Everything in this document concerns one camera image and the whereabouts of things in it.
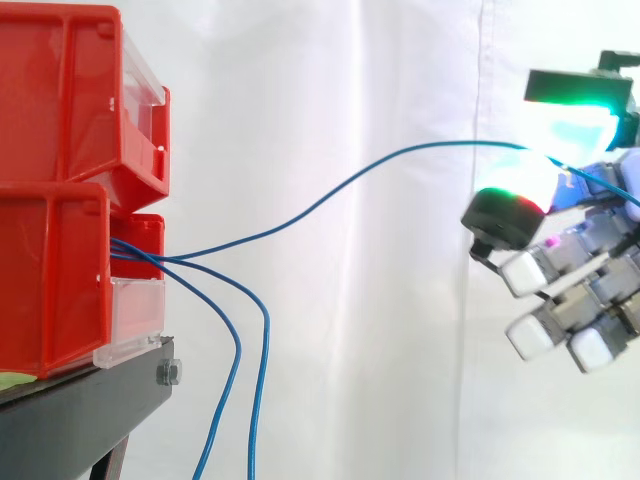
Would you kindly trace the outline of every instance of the red storage bin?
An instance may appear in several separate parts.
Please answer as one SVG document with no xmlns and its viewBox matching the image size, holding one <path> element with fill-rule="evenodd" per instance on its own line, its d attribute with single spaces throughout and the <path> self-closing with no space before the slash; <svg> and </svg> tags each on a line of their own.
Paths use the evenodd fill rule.
<svg viewBox="0 0 640 480">
<path fill-rule="evenodd" d="M 169 91 L 109 6 L 0 2 L 1 181 L 95 182 L 112 211 L 169 192 Z"/>
<path fill-rule="evenodd" d="M 100 185 L 0 182 L 0 372 L 46 378 L 110 344 L 112 327 L 127 321 L 112 312 L 112 222 L 121 238 L 163 253 L 162 217 L 110 220 Z M 119 261 L 114 270 L 161 278 L 144 263 Z"/>
</svg>

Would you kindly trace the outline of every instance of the blue cable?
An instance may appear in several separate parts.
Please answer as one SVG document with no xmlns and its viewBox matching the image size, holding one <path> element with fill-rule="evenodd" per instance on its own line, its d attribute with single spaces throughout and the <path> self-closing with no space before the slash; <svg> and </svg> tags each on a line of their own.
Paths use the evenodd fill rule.
<svg viewBox="0 0 640 480">
<path fill-rule="evenodd" d="M 491 141 L 491 140 L 451 140 L 451 141 L 445 141 L 445 142 L 422 143 L 422 144 L 419 144 L 419 145 L 413 145 L 411 147 L 402 148 L 402 149 L 397 150 L 397 151 L 395 151 L 393 153 L 390 153 L 389 155 L 387 155 L 386 157 L 381 158 L 380 160 L 376 160 L 375 162 L 367 165 L 363 169 L 361 169 L 358 172 L 354 173 L 349 178 L 347 178 L 345 181 L 343 181 L 341 184 L 339 184 L 337 187 L 335 187 L 334 189 L 329 191 L 329 193 L 327 193 L 326 195 L 321 197 L 318 201 L 316 201 L 309 208 L 304 210 L 302 213 L 296 215 L 291 220 L 288 220 L 288 221 L 284 222 L 283 224 L 278 225 L 277 227 L 271 228 L 269 230 L 265 230 L 264 232 L 261 232 L 261 233 L 256 233 L 255 235 L 251 235 L 249 237 L 244 237 L 244 238 L 241 238 L 239 240 L 234 240 L 233 242 L 229 242 L 229 243 L 225 243 L 225 244 L 222 244 L 222 245 L 218 245 L 217 247 L 206 248 L 204 250 L 199 250 L 197 252 L 192 252 L 192 253 L 186 253 L 186 254 L 183 254 L 183 255 L 175 255 L 175 256 L 172 256 L 171 258 L 178 259 L 178 260 L 186 260 L 186 259 L 189 259 L 189 258 L 200 257 L 200 256 L 203 256 L 203 255 L 209 255 L 211 253 L 219 252 L 221 250 L 226 250 L 227 248 L 235 247 L 237 245 L 242 245 L 243 243 L 252 242 L 254 240 L 258 240 L 260 238 L 264 238 L 264 237 L 267 237 L 269 235 L 273 235 L 274 233 L 277 233 L 280 230 L 284 230 L 285 228 L 293 225 L 294 223 L 298 222 L 299 220 L 302 220 L 304 217 L 309 215 L 316 208 L 318 208 L 324 202 L 326 202 L 331 197 L 333 197 L 336 193 L 338 193 L 344 187 L 346 187 L 350 183 L 354 182 L 355 180 L 360 178 L 365 173 L 373 170 L 374 168 L 382 165 L 385 162 L 388 162 L 389 160 L 391 160 L 393 158 L 396 158 L 396 157 L 398 157 L 400 155 L 404 155 L 405 153 L 413 152 L 413 151 L 416 151 L 416 150 L 423 150 L 423 149 L 427 149 L 427 148 L 460 147 L 460 146 L 469 146 L 469 145 L 486 146 L 486 147 L 499 147 L 499 148 L 510 148 L 512 150 L 528 150 L 527 147 L 525 147 L 523 145 L 518 145 L 516 143 L 494 142 L 494 141 Z M 588 173 L 583 172 L 582 170 L 578 170 L 577 168 L 573 168 L 573 167 L 570 167 L 568 165 L 565 165 L 564 163 L 560 162 L 559 160 L 556 160 L 556 159 L 551 158 L 551 157 L 549 157 L 549 160 L 551 160 L 551 162 L 554 165 L 556 165 L 557 167 L 565 169 L 565 170 L 568 170 L 569 172 L 574 173 L 575 175 L 578 175 L 578 176 L 583 177 L 583 178 L 585 178 L 587 180 L 595 182 L 598 185 L 601 185 L 602 187 L 610 190 L 611 192 L 615 193 L 616 195 L 619 195 L 620 197 L 624 198 L 625 200 L 628 200 L 631 203 L 633 203 L 633 204 L 637 205 L 638 207 L 640 207 L 640 200 L 636 199 L 632 195 L 629 195 L 624 190 L 622 190 L 622 189 L 620 189 L 618 187 L 615 187 L 615 186 L 605 182 L 604 180 L 597 179 L 597 178 L 589 175 Z"/>
<path fill-rule="evenodd" d="M 238 332 L 233 326 L 233 323 L 231 323 L 231 320 L 229 320 L 229 317 L 227 317 L 227 315 L 222 311 L 222 309 L 218 307 L 218 305 L 216 305 L 213 302 L 213 300 L 211 300 L 208 296 L 206 296 L 196 287 L 194 287 L 189 282 L 184 280 L 180 275 L 172 272 L 171 270 L 166 268 L 164 265 L 160 264 L 157 260 L 155 260 L 151 255 L 146 254 L 142 250 L 134 247 L 133 245 L 129 245 L 128 243 L 123 242 L 122 240 L 118 240 L 116 238 L 112 238 L 111 241 L 119 245 L 123 249 L 129 251 L 131 254 L 136 255 L 137 257 L 149 262 L 158 270 L 163 271 L 168 276 L 170 276 L 171 278 L 176 280 L 178 283 L 180 283 L 183 287 L 187 288 L 189 291 L 191 291 L 192 293 L 200 297 L 207 305 L 213 308 L 218 315 L 220 315 L 220 318 L 222 318 L 222 321 L 225 323 L 225 325 L 229 329 L 229 332 L 231 333 L 231 336 L 233 337 L 233 342 L 235 343 L 235 347 L 236 347 L 236 353 L 233 359 L 233 365 L 231 366 L 231 370 L 229 371 L 229 376 L 227 377 L 227 382 L 225 383 L 224 390 L 222 391 L 222 395 L 220 396 L 220 400 L 218 401 L 218 405 L 213 415 L 213 420 L 211 421 L 209 434 L 207 435 L 207 441 L 202 451 L 202 455 L 200 456 L 200 461 L 198 462 L 196 471 L 193 474 L 193 480 L 199 480 L 202 477 L 202 472 L 204 471 L 204 467 L 207 464 L 207 460 L 211 453 L 213 441 L 215 440 L 216 432 L 218 431 L 218 426 L 220 425 L 222 412 L 229 398 L 229 394 L 231 393 L 231 387 L 233 386 L 236 373 L 238 372 L 238 367 L 240 366 L 240 358 L 242 356 L 242 345 L 240 343 L 240 337 L 238 336 Z M 125 256 L 125 255 L 112 254 L 111 256 L 113 258 L 119 258 L 122 260 L 133 260 L 131 257 Z"/>
<path fill-rule="evenodd" d="M 264 319 L 265 319 L 265 327 L 264 327 L 264 333 L 263 333 L 263 350 L 262 350 L 262 358 L 261 358 L 261 362 L 260 362 L 260 371 L 258 374 L 258 381 L 256 383 L 256 392 L 255 392 L 255 396 L 254 396 L 254 404 L 253 404 L 253 412 L 252 412 L 252 418 L 251 418 L 251 429 L 250 429 L 250 434 L 249 434 L 249 459 L 248 459 L 248 478 L 250 480 L 254 480 L 255 479 L 255 443 L 256 443 L 256 433 L 257 433 L 257 423 L 258 423 L 258 416 L 259 416 L 259 412 L 260 412 L 260 402 L 261 402 L 261 397 L 262 397 L 262 390 L 264 387 L 264 377 L 266 374 L 266 365 L 267 365 L 267 357 L 268 357 L 268 343 L 269 343 L 269 330 L 270 330 L 270 318 L 269 318 L 269 313 L 266 309 L 266 307 L 264 306 L 264 304 L 260 301 L 260 299 L 255 296 L 250 290 L 246 289 L 246 287 L 243 287 L 242 285 L 240 285 L 239 283 L 235 282 L 234 280 L 225 277 L 222 274 L 219 274 L 217 272 L 214 272 L 213 270 L 210 270 L 206 267 L 203 267 L 201 265 L 197 265 L 194 263 L 190 263 L 190 262 L 183 262 L 183 260 L 189 259 L 189 258 L 195 258 L 195 257 L 199 257 L 199 256 L 203 256 L 203 255 L 208 255 L 211 253 L 215 253 L 215 252 L 219 252 L 221 250 L 226 250 L 227 248 L 232 248 L 238 245 L 242 245 L 243 243 L 248 243 L 254 240 L 258 240 L 260 238 L 264 238 L 267 237 L 269 235 L 273 235 L 274 233 L 277 233 L 281 230 L 284 230 L 285 228 L 293 225 L 294 223 L 298 222 L 299 220 L 302 220 L 304 217 L 306 217 L 307 215 L 309 215 L 311 212 L 313 212 L 316 208 L 318 208 L 320 205 L 322 205 L 323 203 L 325 203 L 327 200 L 329 200 L 331 197 L 333 197 L 335 194 L 337 194 L 339 191 L 341 191 L 343 188 L 345 188 L 347 185 L 351 184 L 352 182 L 354 182 L 355 180 L 357 180 L 358 178 L 360 178 L 362 175 L 368 173 L 369 171 L 373 170 L 374 168 L 382 165 L 383 163 L 396 158 L 400 155 L 403 155 L 405 153 L 410 153 L 416 150 L 422 150 L 422 149 L 427 149 L 427 148 L 436 148 L 436 147 L 452 147 L 452 146 L 469 146 L 469 145 L 476 145 L 476 146 L 489 146 L 489 147 L 499 147 L 499 148 L 509 148 L 509 149 L 513 149 L 513 150 L 527 150 L 527 147 L 523 146 L 523 145 L 518 145 L 515 143 L 510 143 L 510 142 L 498 142 L 498 141 L 489 141 L 489 140 L 453 140 L 453 141 L 443 141 L 443 142 L 431 142 L 431 143 L 423 143 L 423 144 L 419 144 L 419 145 L 413 145 L 411 147 L 406 147 L 400 150 L 397 150 L 371 164 L 369 164 L 368 166 L 364 167 L 363 169 L 359 170 L 358 172 L 356 172 L 355 174 L 353 174 L 352 176 L 350 176 L 349 178 L 347 178 L 346 180 L 344 180 L 342 183 L 340 183 L 338 186 L 336 186 L 335 188 L 333 188 L 332 190 L 330 190 L 327 194 L 325 194 L 323 197 L 321 197 L 319 200 L 317 200 L 315 203 L 313 203 L 310 207 L 308 207 L 306 210 L 304 210 L 302 213 L 296 215 L 295 217 L 291 218 L 290 220 L 278 225 L 277 227 L 271 228 L 269 230 L 265 230 L 264 232 L 261 233 L 257 233 L 248 237 L 244 237 L 241 238 L 239 240 L 234 240 L 232 242 L 229 243 L 225 243 L 223 245 L 219 245 L 217 247 L 212 247 L 212 248 L 207 248 L 204 250 L 200 250 L 197 252 L 192 252 L 192 253 L 188 253 L 188 254 L 183 254 L 183 255 L 176 255 L 173 257 L 164 257 L 164 256 L 160 256 L 160 255 L 153 255 L 153 254 L 144 254 L 144 252 L 141 252 L 138 249 L 135 249 L 135 247 L 132 247 L 131 245 L 126 244 L 125 242 L 122 242 L 120 240 L 116 240 L 113 239 L 114 243 L 119 243 L 120 245 L 122 245 L 123 247 L 125 247 L 126 249 L 130 250 L 130 251 L 134 251 L 136 253 L 139 254 L 143 254 L 141 255 L 142 258 L 151 261 L 152 264 L 154 264 L 157 268 L 165 271 L 169 276 L 172 276 L 173 278 L 176 278 L 176 276 L 173 276 L 172 274 L 169 273 L 168 270 L 164 270 L 163 267 L 160 266 L 160 264 L 157 261 L 153 261 L 153 260 L 159 260 L 159 261 L 165 261 L 168 263 L 174 263 L 177 265 L 183 265 L 183 266 L 187 266 L 190 268 L 195 268 L 197 270 L 201 270 L 203 272 L 209 273 L 210 275 L 213 275 L 214 277 L 223 280 L 227 283 L 229 283 L 230 285 L 235 286 L 236 288 L 240 289 L 241 291 L 243 291 L 245 294 L 249 295 L 249 297 L 256 303 L 256 305 L 258 305 L 258 307 L 260 308 L 260 310 L 262 311 L 263 315 L 264 315 Z M 633 197 L 632 195 L 630 195 L 628 192 L 622 190 L 621 188 L 618 188 L 614 185 L 611 185 L 610 183 L 606 182 L 605 180 L 599 179 L 597 177 L 594 177 L 592 175 L 590 175 L 587 172 L 584 172 L 582 170 L 579 170 L 577 168 L 571 167 L 569 165 L 566 165 L 564 163 L 562 163 L 559 160 L 556 160 L 552 157 L 548 157 L 549 160 L 556 165 L 557 167 L 567 170 L 571 173 L 573 173 L 574 175 L 577 175 L 579 177 L 582 177 L 586 180 L 592 181 L 604 188 L 606 188 L 607 190 L 613 192 L 614 194 L 622 197 L 625 200 L 628 200 L 629 202 L 633 203 L 634 205 L 637 205 L 638 207 L 640 207 L 640 200 L 638 200 L 637 198 Z M 121 258 L 121 259 L 125 259 L 125 260 L 134 260 L 131 257 L 127 257 L 127 256 L 121 256 L 121 255 L 112 255 L 114 258 Z"/>
<path fill-rule="evenodd" d="M 114 248 L 114 250 L 122 251 L 123 249 L 116 247 Z M 148 255 L 153 259 L 155 259 L 156 261 L 173 263 L 175 265 L 181 265 L 183 267 L 189 267 L 195 270 L 200 270 L 201 272 L 205 272 L 219 280 L 222 280 L 223 282 L 226 282 L 229 285 L 237 288 L 238 290 L 243 292 L 245 295 L 247 295 L 249 298 L 251 298 L 251 300 L 258 306 L 258 308 L 262 312 L 262 316 L 264 318 L 264 329 L 262 334 L 262 354 L 260 358 L 260 368 L 258 370 L 258 379 L 256 381 L 256 390 L 253 398 L 253 408 L 251 412 L 251 425 L 249 427 L 249 444 L 248 444 L 248 459 L 247 459 L 247 478 L 248 480 L 255 480 L 258 419 L 260 416 L 260 405 L 262 403 L 262 392 L 264 390 L 265 376 L 267 373 L 267 361 L 269 357 L 269 335 L 271 332 L 271 316 L 269 315 L 269 311 L 267 310 L 267 307 L 262 302 L 262 300 L 260 300 L 255 293 L 253 293 L 244 285 L 236 282 L 232 278 L 229 278 L 205 266 L 198 265 L 197 263 L 186 262 L 184 260 L 179 260 L 176 258 L 164 257 L 162 255 L 155 255 L 155 254 L 148 254 Z M 132 257 L 123 257 L 121 255 L 112 255 L 112 257 L 122 258 L 127 260 L 135 260 Z"/>
</svg>

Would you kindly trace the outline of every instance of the bolt head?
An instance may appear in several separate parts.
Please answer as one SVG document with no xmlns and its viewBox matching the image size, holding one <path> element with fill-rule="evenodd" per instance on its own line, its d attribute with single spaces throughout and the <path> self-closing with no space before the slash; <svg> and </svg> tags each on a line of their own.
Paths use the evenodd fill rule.
<svg viewBox="0 0 640 480">
<path fill-rule="evenodd" d="M 182 361 L 177 358 L 165 360 L 158 366 L 158 383 L 160 385 L 178 385 L 182 380 Z"/>
</svg>

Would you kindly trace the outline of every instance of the led light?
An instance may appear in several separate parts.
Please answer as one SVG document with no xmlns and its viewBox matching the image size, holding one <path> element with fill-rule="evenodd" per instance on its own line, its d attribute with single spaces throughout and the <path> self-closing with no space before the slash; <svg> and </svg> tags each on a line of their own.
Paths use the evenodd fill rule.
<svg viewBox="0 0 640 480">
<path fill-rule="evenodd" d="M 507 153 L 483 174 L 476 192 L 499 188 L 505 194 L 519 195 L 548 212 L 558 186 L 558 169 L 540 153 L 518 150 Z"/>
<path fill-rule="evenodd" d="M 527 146 L 575 168 L 599 161 L 619 122 L 608 107 L 599 105 L 525 102 L 524 115 Z"/>
</svg>

